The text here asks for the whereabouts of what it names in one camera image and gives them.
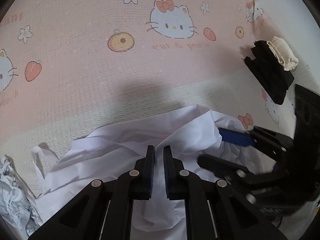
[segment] white cloth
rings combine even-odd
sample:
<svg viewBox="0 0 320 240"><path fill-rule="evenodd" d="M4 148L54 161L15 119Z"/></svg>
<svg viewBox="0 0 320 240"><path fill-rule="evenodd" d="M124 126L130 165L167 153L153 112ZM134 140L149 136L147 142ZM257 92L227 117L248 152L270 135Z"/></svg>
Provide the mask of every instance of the white cloth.
<svg viewBox="0 0 320 240"><path fill-rule="evenodd" d="M0 214L28 238L43 223L35 198L4 157L0 162Z"/></svg>
<svg viewBox="0 0 320 240"><path fill-rule="evenodd" d="M135 201L132 213L132 238L185 239L183 201L169 201L165 193L163 147L170 145L173 157L183 161L187 170L202 179L215 181L209 171L197 163L200 152L245 165L252 172L262 172L260 153L221 142L217 127L244 132L242 123L233 117L204 106L188 106L166 114L108 125L88 137L75 140L71 150L39 182L44 195L36 200L41 218L47 221L93 179L104 182L118 178L134 168L148 145L156 147L157 166L153 193L149 201ZM33 155L41 148L33 149Z"/></svg>
<svg viewBox="0 0 320 240"><path fill-rule="evenodd" d="M283 217L279 230L288 240L299 240L310 226L316 215L316 206L319 198L306 202L297 212L289 217Z"/></svg>
<svg viewBox="0 0 320 240"><path fill-rule="evenodd" d="M285 71L294 70L299 60L284 39L274 36L272 41L267 41L267 44Z"/></svg>

